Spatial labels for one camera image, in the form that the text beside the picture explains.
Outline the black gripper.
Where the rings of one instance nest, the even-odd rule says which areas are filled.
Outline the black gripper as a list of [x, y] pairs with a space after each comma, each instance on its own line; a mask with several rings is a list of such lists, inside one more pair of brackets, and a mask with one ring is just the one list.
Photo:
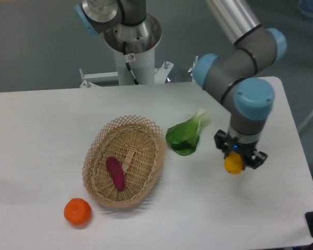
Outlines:
[[234, 131], [218, 130], [214, 135], [216, 148], [222, 151], [224, 158], [235, 152], [245, 160], [245, 167], [257, 169], [268, 158], [262, 151], [256, 152], [258, 134], [244, 135]]

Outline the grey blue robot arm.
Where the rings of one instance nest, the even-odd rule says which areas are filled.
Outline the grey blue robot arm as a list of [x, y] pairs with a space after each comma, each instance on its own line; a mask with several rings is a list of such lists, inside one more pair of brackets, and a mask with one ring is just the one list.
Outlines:
[[[267, 158], [256, 145], [274, 102], [272, 85], [257, 73], [279, 60], [287, 42], [277, 29], [264, 28], [246, 1], [208, 1], [235, 49], [226, 57], [202, 56], [193, 80], [231, 114], [227, 131], [215, 136], [224, 168], [237, 174], [256, 169]], [[116, 56], [121, 85], [156, 83], [154, 59], [147, 57], [161, 39], [159, 22], [146, 12], [145, 1], [81, 1], [74, 8], [91, 36], [103, 34]]]

